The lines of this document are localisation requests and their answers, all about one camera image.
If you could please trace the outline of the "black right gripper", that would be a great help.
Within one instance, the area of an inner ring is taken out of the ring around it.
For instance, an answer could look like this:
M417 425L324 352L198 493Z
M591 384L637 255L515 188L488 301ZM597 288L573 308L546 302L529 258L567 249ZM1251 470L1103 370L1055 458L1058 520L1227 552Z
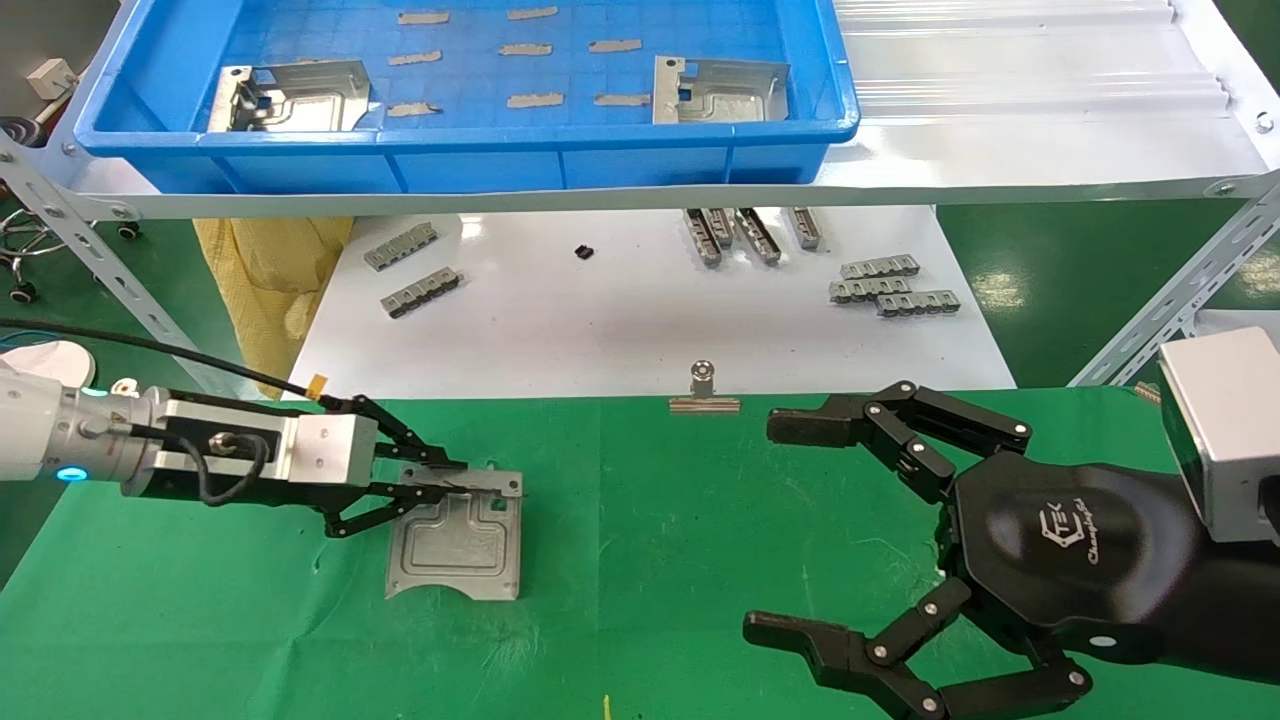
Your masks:
M751 611L742 638L803 657L815 684L872 700L891 719L1029 719L1088 694L1087 670L1061 650L1115 664L1172 662L1178 589L1201 550L1181 482L1108 464L992 457L957 470L937 439L978 457L1023 455L1032 429L951 395L900 380L777 407L777 445L867 448L927 503L948 510L948 578L881 633ZM964 616L1030 669L934 688L908 665Z

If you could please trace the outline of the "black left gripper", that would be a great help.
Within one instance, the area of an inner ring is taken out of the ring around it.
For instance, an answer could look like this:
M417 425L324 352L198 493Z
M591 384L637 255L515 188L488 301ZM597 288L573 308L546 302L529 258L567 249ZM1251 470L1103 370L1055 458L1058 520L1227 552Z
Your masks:
M365 395L335 398L335 414L269 407L233 398L148 389L125 398L125 496L323 510L324 534L347 539L410 510L463 495L458 486L371 483L351 502L351 416L375 421L374 456L439 470L466 470ZM383 506L351 518L364 498Z

